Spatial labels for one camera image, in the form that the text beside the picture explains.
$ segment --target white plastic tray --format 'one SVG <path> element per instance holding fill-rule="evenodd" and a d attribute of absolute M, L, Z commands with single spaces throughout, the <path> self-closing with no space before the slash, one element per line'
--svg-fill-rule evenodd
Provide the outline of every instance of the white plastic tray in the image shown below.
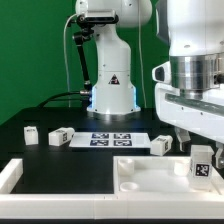
<path fill-rule="evenodd" d="M 14 161 L 0 174 L 0 186 L 9 187 L 0 193 L 0 219 L 224 219 L 223 179 L 213 169 L 210 191 L 191 189 L 174 173 L 181 160 L 189 158 L 114 157 L 110 195 L 10 194 L 22 174 Z"/>

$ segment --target black sticker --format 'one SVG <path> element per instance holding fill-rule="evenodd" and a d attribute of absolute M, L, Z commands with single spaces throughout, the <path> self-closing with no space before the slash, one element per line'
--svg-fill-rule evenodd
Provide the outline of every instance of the black sticker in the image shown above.
<path fill-rule="evenodd" d="M 209 175 L 209 165 L 196 164 L 195 176 L 208 177 L 208 175 Z"/>
<path fill-rule="evenodd" d="M 97 139 L 108 139 L 109 134 L 106 133 L 93 133 L 92 138 L 97 138 Z"/>
<path fill-rule="evenodd" d="M 132 142 L 130 140 L 114 140 L 114 146 L 132 146 Z"/>
<path fill-rule="evenodd" d="M 26 132 L 36 132 L 35 129 L 27 129 Z"/>
<path fill-rule="evenodd" d="M 108 146 L 109 140 L 91 140 L 90 146 Z"/>
<path fill-rule="evenodd" d="M 166 143 L 165 143 L 165 151 L 167 151 L 167 150 L 169 149 L 168 146 L 169 146 L 169 145 L 168 145 L 168 142 L 166 142 Z"/>
<path fill-rule="evenodd" d="M 116 75 L 114 75 L 114 76 L 112 77 L 112 79 L 110 80 L 109 84 L 110 84 L 110 85 L 120 85 L 120 82 L 118 81 L 118 78 L 117 78 Z"/>
<path fill-rule="evenodd" d="M 114 139 L 131 139 L 131 134 L 114 134 Z"/>
<path fill-rule="evenodd" d="M 67 133 L 64 133 L 63 134 L 63 142 L 67 141 L 68 140 L 68 135 Z"/>

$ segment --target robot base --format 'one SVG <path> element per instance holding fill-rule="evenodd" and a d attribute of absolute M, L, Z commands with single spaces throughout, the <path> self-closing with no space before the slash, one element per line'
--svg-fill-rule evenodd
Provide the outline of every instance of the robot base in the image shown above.
<path fill-rule="evenodd" d="M 140 116 L 140 111 L 136 110 L 129 114 L 100 114 L 94 111 L 87 111 L 87 114 L 89 117 L 96 118 L 99 120 L 106 120 L 106 121 L 124 121 L 124 120 L 130 120 L 130 119 L 137 119 Z"/>

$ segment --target small cube with marker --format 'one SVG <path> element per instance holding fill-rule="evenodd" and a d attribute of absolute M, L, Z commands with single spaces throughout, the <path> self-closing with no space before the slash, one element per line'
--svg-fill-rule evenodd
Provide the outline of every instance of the small cube with marker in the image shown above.
<path fill-rule="evenodd" d="M 24 139 L 26 145 L 37 145 L 39 143 L 37 127 L 24 127 Z"/>
<path fill-rule="evenodd" d="M 189 186 L 194 189 L 210 190 L 212 187 L 212 156 L 209 145 L 191 146 L 191 166 L 188 175 Z"/>
<path fill-rule="evenodd" d="M 75 130 L 73 128 L 59 128 L 49 133 L 49 145 L 60 146 L 71 141 Z"/>
<path fill-rule="evenodd" d="M 151 142 L 150 153 L 156 156 L 163 156 L 171 149 L 173 138 L 171 136 L 160 135 Z"/>

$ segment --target warning label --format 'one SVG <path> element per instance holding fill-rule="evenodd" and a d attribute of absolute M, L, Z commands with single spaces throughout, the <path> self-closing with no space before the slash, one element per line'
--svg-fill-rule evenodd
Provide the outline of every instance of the warning label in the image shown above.
<path fill-rule="evenodd" d="M 120 82 L 118 81 L 118 78 L 117 78 L 116 75 L 114 75 L 114 76 L 112 77 L 112 79 L 110 80 L 109 84 L 110 84 L 110 85 L 120 85 Z"/>

